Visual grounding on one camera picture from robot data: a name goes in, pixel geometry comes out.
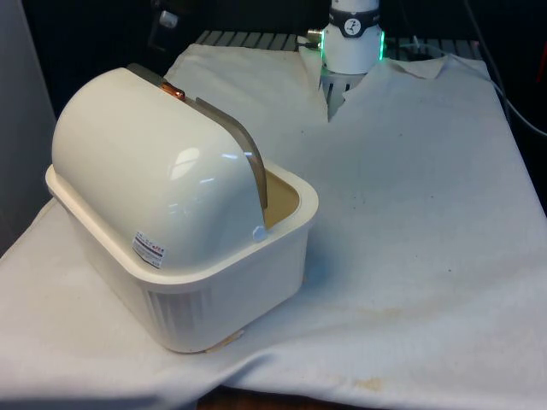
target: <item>white bread box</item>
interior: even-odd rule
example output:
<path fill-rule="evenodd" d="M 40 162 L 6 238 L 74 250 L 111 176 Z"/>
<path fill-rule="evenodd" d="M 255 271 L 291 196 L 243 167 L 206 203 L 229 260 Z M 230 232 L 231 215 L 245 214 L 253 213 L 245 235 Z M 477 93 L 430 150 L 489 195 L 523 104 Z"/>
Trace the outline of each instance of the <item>white bread box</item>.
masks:
<path fill-rule="evenodd" d="M 120 68 L 85 85 L 46 181 L 91 264 L 168 349 L 221 343 L 303 281 L 315 190 L 167 83 Z"/>

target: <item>dark background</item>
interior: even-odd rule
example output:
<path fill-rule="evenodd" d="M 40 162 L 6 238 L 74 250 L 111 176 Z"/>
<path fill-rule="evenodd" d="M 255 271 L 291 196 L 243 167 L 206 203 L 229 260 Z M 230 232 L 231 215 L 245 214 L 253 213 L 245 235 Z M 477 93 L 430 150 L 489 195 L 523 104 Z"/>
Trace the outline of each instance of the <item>dark background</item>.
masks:
<path fill-rule="evenodd" d="M 476 39 L 461 0 L 402 0 L 419 37 Z M 547 129 L 547 74 L 536 83 L 547 41 L 545 0 L 471 0 L 509 98 L 534 124 Z M 203 0 L 164 38 L 167 52 L 147 46 L 153 13 L 148 0 L 23 0 L 54 110 L 89 79 L 138 62 L 164 74 L 203 29 L 304 32 L 326 25 L 330 0 Z M 382 0 L 389 37 L 409 37 L 399 0 Z M 515 139 L 547 208 L 543 174 L 547 143 L 512 121 Z"/>

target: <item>black cable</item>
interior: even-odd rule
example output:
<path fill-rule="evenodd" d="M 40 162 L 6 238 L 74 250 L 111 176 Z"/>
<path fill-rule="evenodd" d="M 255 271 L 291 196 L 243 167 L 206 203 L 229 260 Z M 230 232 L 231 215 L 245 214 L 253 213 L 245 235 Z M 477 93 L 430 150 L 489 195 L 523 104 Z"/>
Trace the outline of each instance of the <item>black cable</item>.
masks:
<path fill-rule="evenodd" d="M 407 30 L 409 31 L 409 36 L 414 36 L 416 32 L 414 31 L 414 28 L 410 24 L 409 16 L 407 15 L 406 8 L 404 8 L 403 0 L 399 0 L 399 8 L 401 9 L 401 15 L 403 16 L 404 25 L 407 27 Z"/>
<path fill-rule="evenodd" d="M 469 5 L 469 1 L 468 0 L 462 0 L 462 1 L 466 11 L 468 12 L 469 20 L 471 20 L 471 23 L 473 24 L 473 28 L 477 34 L 480 45 L 482 46 L 482 49 L 485 51 L 486 58 L 488 62 L 490 63 L 492 70 L 494 71 L 494 76 L 496 77 L 497 85 L 499 85 L 499 88 L 502 91 L 503 111 L 505 112 L 505 117 L 507 118 L 507 122 L 509 123 L 509 125 L 511 125 L 511 116 L 510 116 L 511 111 L 509 109 L 509 100 L 507 98 L 507 93 L 505 92 L 505 87 L 503 86 L 502 76 L 500 75 L 499 70 L 497 69 L 496 62 L 494 61 L 494 58 L 492 57 L 492 54 L 490 50 L 488 49 L 488 46 L 486 45 L 485 38 L 482 35 L 482 31 L 480 30 L 479 23 L 477 22 L 477 19 L 475 18 L 473 9 L 471 9 L 471 6 Z"/>

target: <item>rounded lid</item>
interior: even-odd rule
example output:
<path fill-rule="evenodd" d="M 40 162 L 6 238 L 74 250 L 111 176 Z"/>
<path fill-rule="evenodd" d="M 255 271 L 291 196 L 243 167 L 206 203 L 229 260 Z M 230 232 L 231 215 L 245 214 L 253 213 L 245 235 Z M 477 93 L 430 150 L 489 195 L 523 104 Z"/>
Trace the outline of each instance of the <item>rounded lid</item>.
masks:
<path fill-rule="evenodd" d="M 262 159 L 222 115 L 120 68 L 62 111 L 53 167 L 128 254 L 163 274 L 203 270 L 264 226 Z"/>

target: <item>bread box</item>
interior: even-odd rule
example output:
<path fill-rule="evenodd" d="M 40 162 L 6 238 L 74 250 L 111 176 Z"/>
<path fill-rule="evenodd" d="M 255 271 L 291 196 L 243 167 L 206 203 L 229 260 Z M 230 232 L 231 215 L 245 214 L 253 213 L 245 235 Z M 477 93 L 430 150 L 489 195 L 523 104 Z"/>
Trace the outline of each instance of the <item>bread box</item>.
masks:
<path fill-rule="evenodd" d="M 201 352 L 298 291 L 318 197 L 236 120 L 142 77 L 120 68 L 76 93 L 46 181 L 148 332 Z"/>

